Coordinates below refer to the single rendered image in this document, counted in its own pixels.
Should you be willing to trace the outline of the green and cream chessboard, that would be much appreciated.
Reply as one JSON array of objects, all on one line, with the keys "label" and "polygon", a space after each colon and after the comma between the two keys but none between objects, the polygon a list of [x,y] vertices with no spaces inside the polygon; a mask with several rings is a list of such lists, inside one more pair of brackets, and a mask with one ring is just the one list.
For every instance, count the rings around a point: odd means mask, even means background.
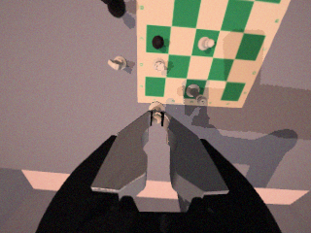
[{"label": "green and cream chessboard", "polygon": [[[199,106],[186,94],[195,83],[205,106],[242,108],[290,1],[137,0],[138,102]],[[214,46],[200,50],[202,37]]]}]

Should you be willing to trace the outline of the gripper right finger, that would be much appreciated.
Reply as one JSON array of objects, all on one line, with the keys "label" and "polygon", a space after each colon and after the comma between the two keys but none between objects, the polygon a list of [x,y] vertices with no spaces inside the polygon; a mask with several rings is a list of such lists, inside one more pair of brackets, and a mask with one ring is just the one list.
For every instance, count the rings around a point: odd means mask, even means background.
[{"label": "gripper right finger", "polygon": [[193,197],[201,197],[207,213],[225,216],[251,233],[282,233],[257,191],[225,157],[170,114],[160,113],[181,212]]}]

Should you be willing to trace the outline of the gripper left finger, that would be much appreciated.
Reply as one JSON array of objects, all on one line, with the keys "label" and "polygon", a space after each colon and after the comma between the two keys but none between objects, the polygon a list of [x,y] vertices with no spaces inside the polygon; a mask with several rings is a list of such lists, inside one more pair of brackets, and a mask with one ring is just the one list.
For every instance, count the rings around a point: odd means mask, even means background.
[{"label": "gripper left finger", "polygon": [[148,110],[109,137],[66,179],[35,233],[74,233],[91,220],[118,212],[123,196],[145,189],[153,111]]}]

